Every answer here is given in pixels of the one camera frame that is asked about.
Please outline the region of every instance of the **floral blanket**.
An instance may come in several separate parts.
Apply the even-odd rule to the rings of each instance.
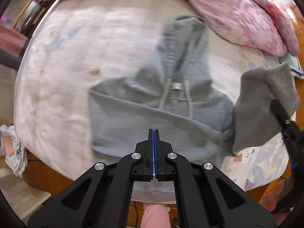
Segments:
[[[232,43],[275,56],[296,56],[299,45],[288,15],[271,0],[189,0],[209,26]]]
[[[275,56],[299,53],[288,15],[271,0],[188,0],[221,37]]]

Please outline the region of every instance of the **mattress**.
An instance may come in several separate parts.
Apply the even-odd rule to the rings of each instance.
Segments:
[[[19,140],[45,164],[77,179],[94,164],[88,89],[107,78],[136,73],[168,21],[195,14],[185,0],[58,2],[30,40],[18,72],[14,120]],[[212,85],[234,103],[245,71],[278,64],[276,57],[234,45],[211,29],[208,35]],[[261,147],[226,157],[218,167],[247,191],[280,177],[287,163],[277,134]],[[162,191],[154,191],[153,183],[135,185],[132,199],[174,202],[172,183],[166,184]]]

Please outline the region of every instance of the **black cable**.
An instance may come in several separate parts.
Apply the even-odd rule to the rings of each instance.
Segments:
[[[135,206],[135,201],[133,201],[134,202],[134,206],[133,207],[135,207],[135,211],[136,211],[136,222],[135,222],[135,228],[137,228],[137,223],[138,223],[138,211],[137,211],[137,207]]]
[[[130,203],[130,205],[133,206],[133,207],[135,207],[136,209],[138,209],[138,210],[140,210],[140,211],[144,211],[143,209],[140,209],[140,208],[138,208],[138,207],[132,205],[131,203]]]
[[[143,206],[142,204],[139,204],[138,202],[136,202],[137,205]]]

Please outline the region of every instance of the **pink cloth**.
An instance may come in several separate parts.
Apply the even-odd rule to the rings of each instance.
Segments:
[[[275,56],[298,55],[294,27],[271,0],[189,0],[209,26],[232,43]]]
[[[145,204],[140,228],[171,228],[167,205]]]
[[[27,40],[20,32],[4,25],[0,25],[0,38],[0,49],[15,57],[19,56]]]

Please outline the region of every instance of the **metal pivot screw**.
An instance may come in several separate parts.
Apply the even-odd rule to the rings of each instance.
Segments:
[[[177,155],[175,153],[169,153],[168,154],[168,158],[169,159],[176,159],[177,158]]]
[[[139,153],[133,153],[131,155],[132,159],[139,159],[141,157],[141,155]]]
[[[105,167],[103,163],[97,163],[94,165],[95,170],[102,170]]]
[[[213,164],[211,164],[211,163],[204,163],[204,168],[206,170],[212,170],[213,169]]]

